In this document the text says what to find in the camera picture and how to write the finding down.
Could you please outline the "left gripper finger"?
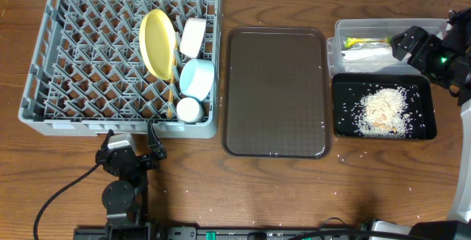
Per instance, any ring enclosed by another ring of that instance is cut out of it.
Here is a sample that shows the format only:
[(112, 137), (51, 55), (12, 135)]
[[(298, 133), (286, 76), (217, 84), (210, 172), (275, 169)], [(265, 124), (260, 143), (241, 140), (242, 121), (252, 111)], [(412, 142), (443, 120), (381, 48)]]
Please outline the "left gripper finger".
[(156, 155), (161, 153), (161, 142), (155, 134), (154, 127), (150, 121), (147, 124), (147, 146), (152, 153)]
[(110, 138), (114, 136), (113, 130), (108, 130), (105, 140), (103, 141), (102, 145), (100, 146), (101, 151), (109, 150), (108, 144), (110, 143)]

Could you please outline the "white cup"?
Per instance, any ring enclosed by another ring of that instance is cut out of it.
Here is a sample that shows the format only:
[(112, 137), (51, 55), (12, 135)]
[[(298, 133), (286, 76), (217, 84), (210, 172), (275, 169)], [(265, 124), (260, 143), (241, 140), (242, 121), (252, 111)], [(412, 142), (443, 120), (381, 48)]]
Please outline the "white cup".
[(181, 99), (176, 107), (177, 119), (188, 124), (201, 122), (204, 119), (204, 110), (200, 103), (191, 97)]

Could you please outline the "wooden chopstick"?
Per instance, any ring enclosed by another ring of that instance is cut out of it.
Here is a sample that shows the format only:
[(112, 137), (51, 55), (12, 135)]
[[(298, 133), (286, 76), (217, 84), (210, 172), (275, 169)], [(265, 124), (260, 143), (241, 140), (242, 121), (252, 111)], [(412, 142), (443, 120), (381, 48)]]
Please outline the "wooden chopstick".
[(174, 53), (173, 54), (173, 60), (172, 60), (172, 64), (171, 64), (171, 79), (170, 79), (170, 82), (169, 82), (169, 86), (170, 86), (169, 101), (172, 104), (173, 104), (173, 101), (174, 101), (174, 91), (173, 91), (174, 90), (174, 82), (175, 82), (174, 70), (177, 68), (178, 43), (175, 43), (173, 53)]
[(171, 109), (171, 106), (173, 105), (173, 98), (174, 98), (174, 94), (171, 89), (173, 84), (174, 84), (174, 76), (171, 76), (169, 80), (169, 99), (167, 101), (167, 114), (166, 114), (168, 119), (171, 119), (173, 117), (173, 113)]

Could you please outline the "white paper napkin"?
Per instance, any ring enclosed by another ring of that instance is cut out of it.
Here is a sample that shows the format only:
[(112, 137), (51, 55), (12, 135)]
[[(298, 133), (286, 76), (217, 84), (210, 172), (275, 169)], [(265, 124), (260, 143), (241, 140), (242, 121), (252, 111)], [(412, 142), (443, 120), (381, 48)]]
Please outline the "white paper napkin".
[(341, 57), (345, 61), (390, 60), (393, 58), (390, 46), (348, 49), (341, 52)]

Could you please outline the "light blue bowl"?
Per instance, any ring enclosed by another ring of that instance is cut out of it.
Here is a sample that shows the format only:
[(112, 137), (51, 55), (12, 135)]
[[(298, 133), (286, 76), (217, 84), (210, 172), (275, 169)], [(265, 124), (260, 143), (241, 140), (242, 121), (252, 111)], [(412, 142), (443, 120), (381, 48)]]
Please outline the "light blue bowl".
[(213, 86), (215, 69), (210, 60), (189, 60), (180, 75), (180, 90), (183, 95), (202, 101)]

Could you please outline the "green snack wrapper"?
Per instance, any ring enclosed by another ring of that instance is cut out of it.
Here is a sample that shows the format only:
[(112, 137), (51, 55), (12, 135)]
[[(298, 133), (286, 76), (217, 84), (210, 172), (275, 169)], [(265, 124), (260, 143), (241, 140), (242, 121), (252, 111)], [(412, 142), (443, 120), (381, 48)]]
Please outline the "green snack wrapper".
[(360, 46), (380, 46), (381, 44), (389, 44), (391, 38), (346, 38), (344, 47), (346, 49), (357, 48)]

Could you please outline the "yellow plate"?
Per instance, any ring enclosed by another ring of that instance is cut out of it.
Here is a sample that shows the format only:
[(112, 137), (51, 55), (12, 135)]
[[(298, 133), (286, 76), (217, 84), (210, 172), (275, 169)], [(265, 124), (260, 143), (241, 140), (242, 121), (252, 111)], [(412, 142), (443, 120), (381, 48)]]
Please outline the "yellow plate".
[(139, 27), (139, 48), (148, 71), (161, 80), (170, 80), (176, 48), (176, 32), (170, 18), (159, 9), (144, 16)]

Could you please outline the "white bowl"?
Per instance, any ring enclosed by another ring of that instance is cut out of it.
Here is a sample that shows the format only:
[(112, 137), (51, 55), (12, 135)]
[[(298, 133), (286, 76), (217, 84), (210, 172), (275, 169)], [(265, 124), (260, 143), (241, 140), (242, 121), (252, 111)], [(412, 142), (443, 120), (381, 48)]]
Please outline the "white bowl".
[(189, 18), (180, 41), (180, 52), (191, 59), (198, 58), (202, 45), (207, 21), (204, 18)]

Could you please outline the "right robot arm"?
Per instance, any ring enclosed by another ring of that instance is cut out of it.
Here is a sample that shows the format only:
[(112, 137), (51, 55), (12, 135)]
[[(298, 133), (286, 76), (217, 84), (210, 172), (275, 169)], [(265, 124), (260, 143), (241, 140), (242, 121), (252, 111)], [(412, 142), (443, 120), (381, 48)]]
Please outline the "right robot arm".
[(463, 144), (452, 208), (445, 221), (415, 224), (409, 235), (416, 239), (470, 238), (470, 9), (451, 10), (447, 23), (451, 29), (442, 39), (412, 26), (390, 40), (394, 58), (409, 54), (408, 64), (449, 90), (461, 107)]

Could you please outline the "grey dishwasher rack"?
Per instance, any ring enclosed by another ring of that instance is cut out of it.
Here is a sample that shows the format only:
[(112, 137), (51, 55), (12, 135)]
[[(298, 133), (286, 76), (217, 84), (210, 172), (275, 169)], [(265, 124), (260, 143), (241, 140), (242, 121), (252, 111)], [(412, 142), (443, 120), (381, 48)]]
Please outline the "grey dishwasher rack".
[(204, 119), (177, 119), (179, 79), (188, 57), (178, 50), (173, 117), (169, 80), (154, 77), (139, 49), (144, 16), (162, 10), (181, 37), (189, 18), (204, 18), (199, 57), (219, 64), (222, 0), (47, 0), (19, 107), (19, 119), (43, 135), (144, 134), (211, 138), (217, 131), (218, 85), (202, 100)]

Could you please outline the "black waste tray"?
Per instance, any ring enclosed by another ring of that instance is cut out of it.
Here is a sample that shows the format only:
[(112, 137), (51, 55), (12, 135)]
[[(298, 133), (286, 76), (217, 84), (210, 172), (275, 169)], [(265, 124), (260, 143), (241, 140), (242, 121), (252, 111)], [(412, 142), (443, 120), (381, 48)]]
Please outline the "black waste tray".
[(420, 75), (337, 74), (333, 77), (337, 135), (431, 140), (437, 135), (431, 87)]

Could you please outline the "clear plastic bin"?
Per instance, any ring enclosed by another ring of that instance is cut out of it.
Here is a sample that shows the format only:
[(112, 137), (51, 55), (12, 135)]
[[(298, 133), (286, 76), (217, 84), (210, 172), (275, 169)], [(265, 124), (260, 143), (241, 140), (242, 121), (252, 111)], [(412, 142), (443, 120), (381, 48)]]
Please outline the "clear plastic bin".
[(444, 38), (447, 22), (437, 18), (382, 18), (382, 19), (343, 19), (336, 22), (335, 35), (327, 40), (327, 64), (330, 76), (339, 73), (372, 73), (372, 74), (418, 74), (419, 71), (407, 64), (407, 58), (399, 61), (390, 60), (357, 60), (345, 61), (341, 52), (346, 38), (385, 38), (405, 32), (412, 26), (422, 27), (438, 38)]

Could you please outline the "rice pile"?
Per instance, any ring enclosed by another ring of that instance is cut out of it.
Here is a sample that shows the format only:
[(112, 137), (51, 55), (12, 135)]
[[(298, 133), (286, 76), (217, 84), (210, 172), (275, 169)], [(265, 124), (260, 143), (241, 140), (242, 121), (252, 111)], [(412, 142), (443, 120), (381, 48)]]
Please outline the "rice pile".
[(362, 84), (352, 99), (341, 101), (336, 128), (340, 135), (414, 139), (426, 134), (422, 101), (413, 85)]

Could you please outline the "dark brown serving tray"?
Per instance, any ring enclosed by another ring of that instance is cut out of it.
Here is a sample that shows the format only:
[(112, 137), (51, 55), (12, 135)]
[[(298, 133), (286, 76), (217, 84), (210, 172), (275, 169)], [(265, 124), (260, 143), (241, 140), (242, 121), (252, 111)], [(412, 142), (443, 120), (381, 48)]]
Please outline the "dark brown serving tray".
[(239, 157), (319, 160), (332, 149), (326, 39), (307, 27), (228, 36), (222, 146)]

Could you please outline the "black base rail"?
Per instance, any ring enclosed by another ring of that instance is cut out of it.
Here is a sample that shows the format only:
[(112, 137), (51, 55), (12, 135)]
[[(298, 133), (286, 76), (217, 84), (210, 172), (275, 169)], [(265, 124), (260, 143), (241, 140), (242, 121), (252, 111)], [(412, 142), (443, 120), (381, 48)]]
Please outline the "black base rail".
[(157, 240), (286, 240), (306, 234), (304, 230), (221, 229), (168, 227), (145, 233), (144, 229), (107, 233), (104, 228), (77, 228), (73, 240), (157, 239)]

